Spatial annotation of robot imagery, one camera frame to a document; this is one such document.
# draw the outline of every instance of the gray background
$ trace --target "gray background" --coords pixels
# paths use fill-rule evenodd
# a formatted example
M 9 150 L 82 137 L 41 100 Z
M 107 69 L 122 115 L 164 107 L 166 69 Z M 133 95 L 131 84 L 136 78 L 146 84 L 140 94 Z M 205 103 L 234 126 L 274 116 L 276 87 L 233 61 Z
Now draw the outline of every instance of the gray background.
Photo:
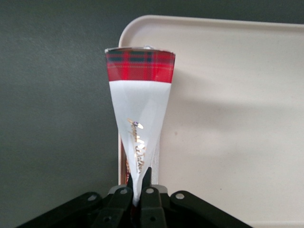
M 133 19 L 304 24 L 302 0 L 0 1 L 0 228 L 118 182 L 104 49 Z

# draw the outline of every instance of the red tartan band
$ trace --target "red tartan band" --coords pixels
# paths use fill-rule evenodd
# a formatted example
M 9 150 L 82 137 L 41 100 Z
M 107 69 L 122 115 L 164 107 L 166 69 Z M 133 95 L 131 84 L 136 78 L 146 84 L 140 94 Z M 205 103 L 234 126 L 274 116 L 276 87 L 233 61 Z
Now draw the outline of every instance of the red tartan band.
M 106 53 L 109 81 L 171 83 L 175 54 L 153 49 L 114 49 Z

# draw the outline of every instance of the plastic tray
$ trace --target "plastic tray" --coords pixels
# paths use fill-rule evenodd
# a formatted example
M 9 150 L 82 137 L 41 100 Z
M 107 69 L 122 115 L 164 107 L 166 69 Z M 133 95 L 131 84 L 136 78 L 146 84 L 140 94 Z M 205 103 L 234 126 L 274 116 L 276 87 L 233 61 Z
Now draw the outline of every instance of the plastic tray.
M 303 228 L 304 26 L 148 15 L 119 43 L 144 45 L 176 53 L 159 184 L 256 228 Z

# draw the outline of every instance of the metal rivet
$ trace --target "metal rivet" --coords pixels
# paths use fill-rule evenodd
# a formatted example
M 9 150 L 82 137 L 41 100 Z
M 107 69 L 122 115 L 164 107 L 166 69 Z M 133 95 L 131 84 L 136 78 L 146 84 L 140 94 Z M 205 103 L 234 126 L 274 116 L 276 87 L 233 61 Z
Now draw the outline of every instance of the metal rivet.
M 127 189 L 123 189 L 120 191 L 120 194 L 126 194 L 127 192 L 128 192 Z
M 181 193 L 177 193 L 177 194 L 175 195 L 175 197 L 176 197 L 177 199 L 179 199 L 179 200 L 185 198 L 185 196 L 184 196 L 183 194 L 181 194 Z
M 148 193 L 148 194 L 151 194 L 151 193 L 153 193 L 154 192 L 154 189 L 147 189 L 146 190 L 146 193 Z
M 89 198 L 87 198 L 87 201 L 93 201 L 93 200 L 95 200 L 96 198 L 97 198 L 96 195 L 92 195 L 92 196 L 90 196 Z

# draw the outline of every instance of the cone-shaped package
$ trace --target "cone-shaped package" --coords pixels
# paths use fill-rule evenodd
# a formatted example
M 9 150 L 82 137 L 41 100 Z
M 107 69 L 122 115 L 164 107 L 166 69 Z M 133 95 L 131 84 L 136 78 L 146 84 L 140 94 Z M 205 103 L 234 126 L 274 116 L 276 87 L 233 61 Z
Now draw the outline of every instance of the cone-shaped package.
M 175 54 L 143 47 L 105 50 L 118 132 L 133 180 L 137 206 L 151 165 L 171 89 Z

